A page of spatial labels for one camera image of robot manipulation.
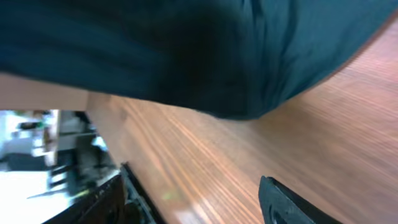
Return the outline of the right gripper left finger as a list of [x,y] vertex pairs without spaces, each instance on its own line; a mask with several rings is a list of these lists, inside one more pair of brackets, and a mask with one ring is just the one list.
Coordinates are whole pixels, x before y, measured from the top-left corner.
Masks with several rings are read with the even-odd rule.
[[124,184],[118,174],[44,224],[121,224],[126,220],[124,205]]

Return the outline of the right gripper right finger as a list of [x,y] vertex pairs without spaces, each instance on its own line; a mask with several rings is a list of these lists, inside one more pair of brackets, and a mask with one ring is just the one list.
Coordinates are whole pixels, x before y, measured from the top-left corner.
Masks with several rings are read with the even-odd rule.
[[266,224],[341,224],[273,177],[261,177],[258,196]]

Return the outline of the dark green t-shirt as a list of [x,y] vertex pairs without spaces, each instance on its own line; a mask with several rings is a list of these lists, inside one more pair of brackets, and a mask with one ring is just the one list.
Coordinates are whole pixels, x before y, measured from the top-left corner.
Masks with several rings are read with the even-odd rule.
[[1,70],[255,119],[341,68],[396,0],[1,2]]

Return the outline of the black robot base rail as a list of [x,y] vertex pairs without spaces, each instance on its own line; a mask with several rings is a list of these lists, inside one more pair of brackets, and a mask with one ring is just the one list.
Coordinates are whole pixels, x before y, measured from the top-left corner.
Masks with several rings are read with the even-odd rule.
[[126,206],[131,217],[130,223],[166,224],[127,162],[121,164],[120,174],[126,189]]

